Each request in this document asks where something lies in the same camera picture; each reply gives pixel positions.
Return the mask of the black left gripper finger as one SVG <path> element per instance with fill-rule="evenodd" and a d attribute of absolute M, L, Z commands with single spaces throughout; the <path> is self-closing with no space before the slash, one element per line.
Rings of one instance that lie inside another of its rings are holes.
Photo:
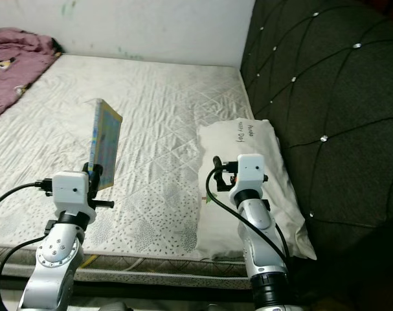
<path fill-rule="evenodd" d="M 87 195 L 96 195 L 99 191 L 100 180 L 102 177 L 102 165 L 95 163 L 84 163 L 84 172 L 87 172 L 89 177 L 89 187 L 87 188 Z"/>

